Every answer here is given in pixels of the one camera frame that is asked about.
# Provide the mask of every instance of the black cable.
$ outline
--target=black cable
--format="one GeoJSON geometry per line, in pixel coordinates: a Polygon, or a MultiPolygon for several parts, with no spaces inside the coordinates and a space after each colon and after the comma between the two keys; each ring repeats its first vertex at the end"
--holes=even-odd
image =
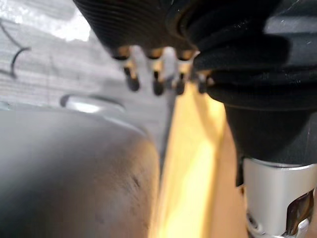
{"type": "Polygon", "coordinates": [[[11,35],[10,33],[7,31],[7,29],[5,28],[5,26],[2,23],[2,19],[0,19],[0,28],[3,31],[3,33],[7,36],[7,38],[12,42],[12,44],[14,44],[15,46],[17,46],[19,48],[19,50],[15,53],[15,55],[13,56],[12,60],[11,60],[11,64],[10,64],[10,71],[7,70],[3,70],[0,69],[0,73],[2,74],[6,74],[11,76],[12,78],[16,79],[16,73],[15,73],[15,63],[17,58],[19,57],[19,55],[24,52],[24,51],[30,51],[31,47],[24,47],[22,46],[20,43],[18,43],[11,35]]]}

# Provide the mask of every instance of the gray floor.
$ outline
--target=gray floor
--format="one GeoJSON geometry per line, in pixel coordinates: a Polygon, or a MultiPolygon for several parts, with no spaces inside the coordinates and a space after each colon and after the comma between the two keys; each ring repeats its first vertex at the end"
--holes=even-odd
{"type": "MultiPolygon", "coordinates": [[[[119,65],[93,32],[86,42],[66,41],[53,35],[54,29],[50,27],[54,27],[54,23],[64,25],[76,13],[71,0],[0,0],[0,10],[6,31],[22,46],[32,48],[17,58],[16,79],[0,74],[0,100],[56,107],[61,96],[69,93],[113,97],[127,108],[131,118],[150,131],[161,154],[164,153],[174,93],[167,92],[162,97],[153,95],[151,73],[139,48],[134,51],[142,88],[132,93],[125,85],[119,65]],[[50,19],[52,24],[43,19],[50,19]]],[[[10,62],[18,47],[3,31],[0,31],[0,44],[0,70],[10,71],[10,62]]],[[[172,50],[166,52],[165,66],[166,75],[173,74],[172,50]]]]}

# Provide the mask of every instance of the gray metal surface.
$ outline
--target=gray metal surface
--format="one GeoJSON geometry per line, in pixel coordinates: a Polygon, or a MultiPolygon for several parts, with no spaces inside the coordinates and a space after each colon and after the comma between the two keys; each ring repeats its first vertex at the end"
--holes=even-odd
{"type": "Polygon", "coordinates": [[[148,237],[159,155],[146,133],[111,115],[1,108],[2,238],[148,237]]]}
{"type": "MultiPolygon", "coordinates": [[[[21,4],[45,19],[62,22],[69,21],[76,9],[72,0],[0,0],[1,3],[21,4]]],[[[131,118],[150,131],[163,153],[174,93],[159,98],[153,95],[152,74],[139,48],[135,49],[135,55],[141,91],[132,93],[126,87],[120,65],[110,58],[92,31],[87,42],[68,42],[30,26],[31,20],[25,25],[2,18],[2,23],[15,40],[32,50],[18,57],[16,79],[0,74],[1,101],[58,106],[59,99],[69,93],[113,97],[125,106],[131,118]]],[[[9,70],[18,48],[2,31],[0,44],[0,69],[9,70]]],[[[175,64],[173,52],[167,51],[166,75],[174,72],[175,64]]]]}
{"type": "Polygon", "coordinates": [[[245,159],[243,170],[247,212],[256,230],[272,237],[284,234],[288,206],[317,187],[317,165],[279,168],[245,159]]]}

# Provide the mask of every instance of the yellow wooden strip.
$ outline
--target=yellow wooden strip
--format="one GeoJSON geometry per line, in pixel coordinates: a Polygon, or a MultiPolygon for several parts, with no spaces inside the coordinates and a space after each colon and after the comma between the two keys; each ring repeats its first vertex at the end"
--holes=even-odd
{"type": "Polygon", "coordinates": [[[176,100],[151,238],[209,238],[223,104],[188,84],[176,100]]]}

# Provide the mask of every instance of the ribbed rubber cover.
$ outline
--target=ribbed rubber cover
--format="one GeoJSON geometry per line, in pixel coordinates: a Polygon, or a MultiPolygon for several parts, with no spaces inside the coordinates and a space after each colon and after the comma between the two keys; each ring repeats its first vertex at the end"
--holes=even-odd
{"type": "Polygon", "coordinates": [[[111,50],[139,45],[191,49],[165,27],[167,7],[159,0],[74,0],[101,43],[111,50]]]}

